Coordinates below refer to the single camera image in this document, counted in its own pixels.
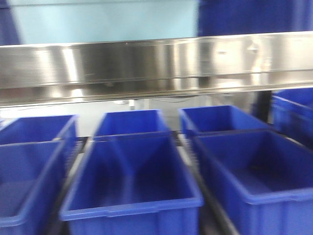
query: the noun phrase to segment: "plastic bin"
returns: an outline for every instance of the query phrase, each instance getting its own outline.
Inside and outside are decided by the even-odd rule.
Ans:
[[[197,235],[202,197],[170,137],[94,142],[60,211],[72,235]]]
[[[0,145],[1,235],[43,234],[65,176],[63,145]]]
[[[242,235],[312,233],[312,152],[271,131],[196,143],[201,174]]]
[[[313,149],[313,88],[277,92],[272,116],[278,131]]]
[[[170,135],[160,110],[135,110],[105,113],[94,140],[112,140],[116,136]]]
[[[10,143],[64,140],[65,158],[76,145],[77,116],[21,117],[0,128],[0,145]]]
[[[271,127],[235,106],[180,109],[181,130],[188,138]]]
[[[23,44],[197,35],[198,0],[8,0],[8,3]]]

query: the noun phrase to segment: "blue plastic bin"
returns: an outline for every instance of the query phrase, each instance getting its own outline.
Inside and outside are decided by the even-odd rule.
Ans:
[[[271,131],[196,138],[200,171],[242,235],[313,231],[313,153]]]
[[[65,176],[63,141],[0,145],[0,234],[42,235]]]
[[[10,143],[64,140],[65,158],[76,145],[77,116],[21,117],[0,128],[0,145]]]
[[[188,138],[221,132],[271,128],[266,123],[230,105],[180,109],[179,116],[181,130]]]
[[[197,235],[202,196],[167,136],[94,142],[60,211],[72,235]]]
[[[160,110],[135,110],[105,113],[94,140],[112,140],[116,136],[169,135]]]
[[[313,149],[313,88],[277,92],[272,116],[278,131]]]

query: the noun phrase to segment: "stainless steel panel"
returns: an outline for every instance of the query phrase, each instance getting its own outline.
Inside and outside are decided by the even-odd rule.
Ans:
[[[312,87],[312,77],[294,71],[0,89],[0,107]]]
[[[0,105],[313,86],[313,32],[0,47]]]

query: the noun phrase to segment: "metal frame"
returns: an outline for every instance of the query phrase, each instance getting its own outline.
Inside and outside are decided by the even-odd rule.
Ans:
[[[0,47],[0,107],[313,86],[313,32]]]

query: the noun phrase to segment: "shelf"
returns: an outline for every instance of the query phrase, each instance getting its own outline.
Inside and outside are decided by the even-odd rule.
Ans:
[[[0,47],[0,106],[313,86],[313,32]]]

